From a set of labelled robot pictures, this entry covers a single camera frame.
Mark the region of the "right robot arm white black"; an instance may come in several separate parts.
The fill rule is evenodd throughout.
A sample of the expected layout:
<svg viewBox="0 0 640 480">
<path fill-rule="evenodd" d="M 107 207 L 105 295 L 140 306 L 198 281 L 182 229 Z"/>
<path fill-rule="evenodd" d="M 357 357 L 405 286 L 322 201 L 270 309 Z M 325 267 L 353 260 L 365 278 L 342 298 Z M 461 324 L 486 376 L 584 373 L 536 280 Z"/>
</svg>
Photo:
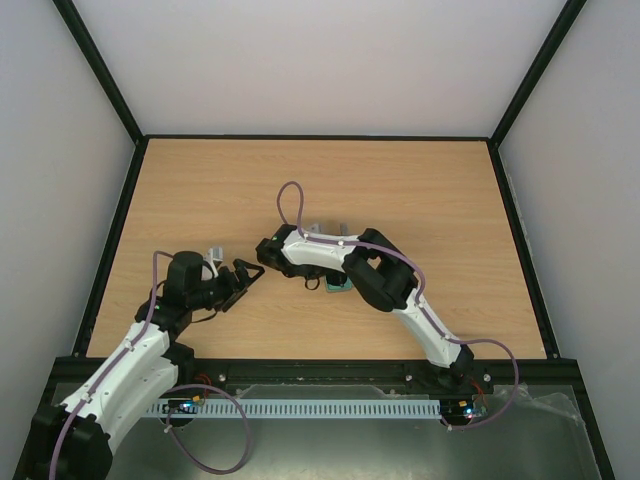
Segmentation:
<svg viewBox="0 0 640 480">
<path fill-rule="evenodd" d="M 256 254 L 262 265 L 287 278 L 346 275 L 368 305 L 394 314 L 413 335 L 431 365 L 433 383 L 455 392 L 470 381 L 473 352 L 429 305 L 424 274 L 379 231 L 336 236 L 283 224 L 260 241 Z"/>
</svg>

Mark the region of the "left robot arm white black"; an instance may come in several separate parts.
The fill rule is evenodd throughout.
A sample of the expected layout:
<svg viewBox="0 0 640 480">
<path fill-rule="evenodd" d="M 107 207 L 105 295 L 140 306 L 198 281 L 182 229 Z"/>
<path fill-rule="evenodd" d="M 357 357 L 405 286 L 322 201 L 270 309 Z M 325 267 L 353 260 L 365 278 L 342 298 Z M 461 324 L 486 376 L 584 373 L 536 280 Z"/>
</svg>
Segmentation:
<svg viewBox="0 0 640 480">
<path fill-rule="evenodd" d="M 115 453 L 147 409 L 177 386 L 190 389 L 194 351 L 178 343 L 194 312 L 228 311 L 264 273 L 241 259 L 230 267 L 193 251 L 170 255 L 123 340 L 56 405 L 38 408 L 24 455 L 29 479 L 104 479 Z"/>
</svg>

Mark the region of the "grey glasses case green lining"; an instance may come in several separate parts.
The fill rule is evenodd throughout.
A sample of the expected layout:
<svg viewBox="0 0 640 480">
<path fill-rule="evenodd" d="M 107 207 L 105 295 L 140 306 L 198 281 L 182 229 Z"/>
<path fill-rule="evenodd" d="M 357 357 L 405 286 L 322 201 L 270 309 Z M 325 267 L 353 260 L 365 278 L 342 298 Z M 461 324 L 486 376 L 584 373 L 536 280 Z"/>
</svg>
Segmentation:
<svg viewBox="0 0 640 480">
<path fill-rule="evenodd" d="M 330 270 L 325 275 L 325 285 L 328 293 L 341 293 L 353 288 L 353 284 L 346 273 Z"/>
</svg>

